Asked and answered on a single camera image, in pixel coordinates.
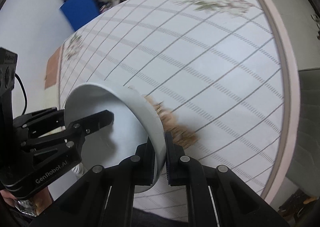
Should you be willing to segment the person's left hand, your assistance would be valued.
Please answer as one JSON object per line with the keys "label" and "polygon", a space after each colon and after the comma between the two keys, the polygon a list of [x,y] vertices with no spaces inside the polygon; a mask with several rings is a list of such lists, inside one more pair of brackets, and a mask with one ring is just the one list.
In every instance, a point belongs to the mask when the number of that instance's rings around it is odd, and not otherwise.
{"label": "person's left hand", "polygon": [[45,187],[39,193],[35,194],[35,196],[27,200],[16,198],[6,189],[1,190],[1,195],[9,206],[17,209],[25,215],[33,217],[41,214],[53,202],[48,187]]}

